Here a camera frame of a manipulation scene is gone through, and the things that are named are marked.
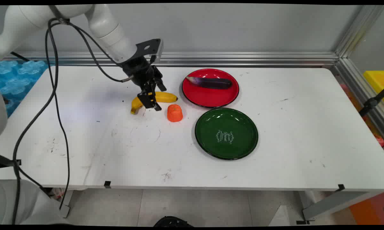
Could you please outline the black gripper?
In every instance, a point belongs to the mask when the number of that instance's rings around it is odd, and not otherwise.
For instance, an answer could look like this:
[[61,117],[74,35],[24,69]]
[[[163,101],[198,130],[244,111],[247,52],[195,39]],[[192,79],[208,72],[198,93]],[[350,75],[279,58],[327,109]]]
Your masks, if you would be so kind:
[[137,98],[145,108],[161,111],[162,109],[157,103],[155,88],[158,87],[161,92],[165,92],[167,89],[163,84],[163,75],[153,65],[156,59],[157,55],[152,55],[149,61],[144,56],[140,56],[123,62],[121,67],[124,73],[132,78],[132,82],[141,88]]

